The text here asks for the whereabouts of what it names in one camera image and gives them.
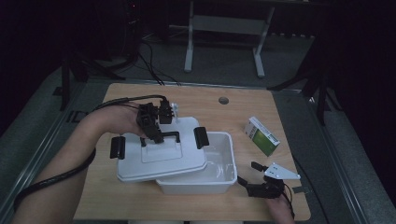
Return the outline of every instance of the small box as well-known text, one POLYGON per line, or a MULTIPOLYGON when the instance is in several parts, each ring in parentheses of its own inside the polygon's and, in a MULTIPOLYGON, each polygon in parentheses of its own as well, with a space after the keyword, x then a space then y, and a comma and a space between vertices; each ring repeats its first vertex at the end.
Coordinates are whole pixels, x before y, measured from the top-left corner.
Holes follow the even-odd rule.
POLYGON ((245 126, 245 134, 267 157, 273 154, 280 143, 256 117, 251 117, 248 120, 248 124, 245 126))

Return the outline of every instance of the metal frame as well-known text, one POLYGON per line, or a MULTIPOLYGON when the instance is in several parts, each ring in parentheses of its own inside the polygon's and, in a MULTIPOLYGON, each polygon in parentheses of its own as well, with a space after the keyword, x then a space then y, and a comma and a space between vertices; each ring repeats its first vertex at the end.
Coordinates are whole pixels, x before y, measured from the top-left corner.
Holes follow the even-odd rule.
POLYGON ((190 1, 189 43, 187 46, 184 71, 187 73, 192 71, 192 54, 194 48, 192 35, 195 30, 201 30, 244 35, 259 35, 259 44, 256 48, 253 48, 253 58, 256 64, 257 76, 264 77, 261 52, 265 37, 267 37, 268 28, 270 27, 271 19, 274 15, 275 8, 270 7, 266 20, 261 21, 195 15, 193 5, 193 1, 190 1))

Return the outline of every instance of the dark background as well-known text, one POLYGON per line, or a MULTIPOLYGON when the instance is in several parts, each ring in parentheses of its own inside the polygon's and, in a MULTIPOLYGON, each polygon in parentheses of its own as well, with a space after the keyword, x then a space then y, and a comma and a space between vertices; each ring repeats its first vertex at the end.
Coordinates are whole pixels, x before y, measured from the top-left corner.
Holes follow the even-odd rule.
MULTIPOLYGON (((137 17, 163 39, 168 24, 188 22, 189 5, 185 1, 151 0, 144 1, 145 5, 140 1, 111 1, 111 6, 106 2, 0 2, 0 134, 47 75, 61 65, 67 49, 76 48, 94 59, 111 59, 112 55, 133 51, 136 45, 127 43, 130 49, 122 49, 117 44, 124 35, 125 21, 137 17), (132 18, 125 15, 125 3, 139 7, 132 9, 132 18)), ((395 3, 339 1, 331 7, 319 1, 273 4, 272 34, 316 37, 304 61, 308 67, 330 68, 329 87, 335 90, 395 203, 395 3)), ((243 15, 251 10, 229 5, 227 10, 235 12, 235 8, 243 15)))

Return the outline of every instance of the black cable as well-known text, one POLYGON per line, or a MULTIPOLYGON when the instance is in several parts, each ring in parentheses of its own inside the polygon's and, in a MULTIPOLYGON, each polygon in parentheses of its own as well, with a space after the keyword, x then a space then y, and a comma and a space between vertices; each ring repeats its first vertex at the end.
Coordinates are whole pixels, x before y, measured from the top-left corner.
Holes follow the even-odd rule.
MULTIPOLYGON (((140 69, 143 69, 143 70, 148 71, 147 68, 140 67, 140 66, 138 66, 138 65, 135 65, 134 67, 140 68, 140 69)), ((170 78, 172 81, 174 81, 178 86, 181 86, 181 83, 180 83, 179 81, 177 81, 176 79, 174 79, 173 77, 170 77, 170 76, 166 75, 164 72, 160 71, 160 69, 156 68, 155 66, 152 66, 152 67, 153 67, 155 70, 157 70, 157 71, 160 73, 161 76, 168 77, 168 78, 170 78)))
POLYGON ((93 150, 91 156, 87 160, 85 160, 79 167, 77 167, 73 170, 70 170, 66 173, 63 173, 61 175, 56 175, 51 178, 42 180, 38 183, 35 183, 35 184, 27 187, 26 189, 23 189, 20 193, 18 193, 17 197, 14 200, 14 211, 17 211, 22 200, 24 198, 26 198, 28 195, 30 195, 38 190, 52 186, 52 185, 59 183, 61 181, 64 181, 67 178, 70 178, 70 177, 80 173, 81 171, 85 170, 92 163, 93 159, 95 158, 95 154, 96 154, 96 149, 93 150))
POLYGON ((311 186, 312 191, 314 192, 315 196, 317 197, 318 203, 319 203, 319 206, 320 206, 320 209, 322 210, 323 216, 324 216, 324 218, 326 219, 326 223, 330 223, 329 218, 327 217, 326 212, 325 212, 325 210, 324 210, 323 204, 322 204, 322 202, 321 202, 321 200, 320 200, 320 198, 319 198, 319 196, 318 196, 318 194, 317 194, 317 191, 315 190, 314 185, 313 185, 312 182, 311 182, 311 179, 310 179, 309 176, 306 174, 306 172, 305 172, 303 166, 297 161, 297 159, 294 157, 294 155, 291 154, 291 156, 293 157, 293 159, 296 161, 297 165, 298 165, 298 166, 301 168, 301 170, 303 171, 303 173, 304 173, 304 175, 305 175, 305 177, 306 177, 306 180, 308 180, 308 183, 309 183, 309 185, 311 186))
MULTIPOLYGON (((124 106, 129 106, 131 108, 139 109, 136 106, 126 105, 126 103, 128 103, 130 101, 150 99, 150 98, 161 98, 164 101, 167 101, 166 97, 162 96, 162 95, 147 95, 147 96, 138 96, 138 97, 134 97, 134 98, 125 97, 125 98, 115 99, 112 101, 102 103, 99 106, 97 106, 93 111, 107 107, 107 106, 111 106, 111 105, 124 105, 124 106)), ((65 172, 63 174, 56 175, 56 176, 50 177, 48 179, 42 180, 40 182, 37 182, 37 183, 27 187, 26 189, 23 189, 21 192, 18 193, 17 197, 14 200, 14 211, 17 211, 17 209, 20 206, 23 199, 26 198, 28 195, 30 195, 38 190, 52 186, 52 185, 59 183, 61 181, 64 181, 67 178, 70 178, 70 177, 80 173, 81 171, 85 170, 86 168, 88 168, 88 166, 90 166, 90 164, 93 162, 93 159, 95 158, 95 154, 96 154, 96 149, 93 150, 90 157, 87 160, 85 160, 79 167, 77 167, 73 170, 70 170, 68 172, 65 172)))
POLYGON ((142 56, 142 54, 139 53, 139 57, 142 59, 143 63, 145 63, 151 76, 158 82, 158 84, 164 86, 163 81, 159 77, 157 77, 157 75, 152 71, 151 66, 149 66, 149 63, 145 60, 145 58, 142 56))
POLYGON ((293 209, 293 204, 292 204, 292 202, 293 202, 293 195, 291 194, 291 189, 289 188, 289 186, 286 185, 286 184, 285 184, 285 186, 289 189, 290 199, 288 198, 288 195, 286 195, 285 192, 281 192, 281 193, 282 193, 282 195, 286 198, 286 200, 288 201, 289 209, 290 209, 290 212, 291 212, 291 216, 292 216, 293 219, 294 219, 295 214, 294 214, 294 209, 293 209))
POLYGON ((152 46, 151 46, 148 42, 146 42, 146 41, 142 41, 142 43, 143 43, 144 45, 148 46, 149 51, 150 51, 149 62, 146 62, 145 59, 144 59, 141 55, 140 55, 140 56, 141 56, 143 62, 144 62, 144 63, 146 64, 146 66, 148 67, 148 71, 151 73, 151 75, 152 75, 152 76, 155 76, 155 77, 158 77, 157 74, 156 74, 155 71, 154 71, 154 69, 156 69, 156 70, 160 73, 160 75, 171 78, 173 81, 176 82, 176 84, 177 84, 178 86, 181 86, 181 84, 180 84, 178 81, 176 81, 174 78, 172 78, 172 77, 170 77, 170 76, 164 74, 162 71, 160 71, 159 69, 155 68, 154 65, 152 65, 152 57, 153 57, 152 46))

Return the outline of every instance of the container lid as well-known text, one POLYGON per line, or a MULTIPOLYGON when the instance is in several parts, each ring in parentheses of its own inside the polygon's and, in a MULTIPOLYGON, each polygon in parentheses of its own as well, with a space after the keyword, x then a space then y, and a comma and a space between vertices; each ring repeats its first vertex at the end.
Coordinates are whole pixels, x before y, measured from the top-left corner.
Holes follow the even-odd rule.
POLYGON ((199 127, 197 119, 173 119, 171 124, 159 124, 159 127, 162 133, 178 132, 179 143, 175 136, 167 136, 160 144, 146 139, 143 147, 140 137, 125 134, 125 159, 118 160, 119 180, 140 182, 205 169, 205 153, 195 142, 194 129, 199 127))

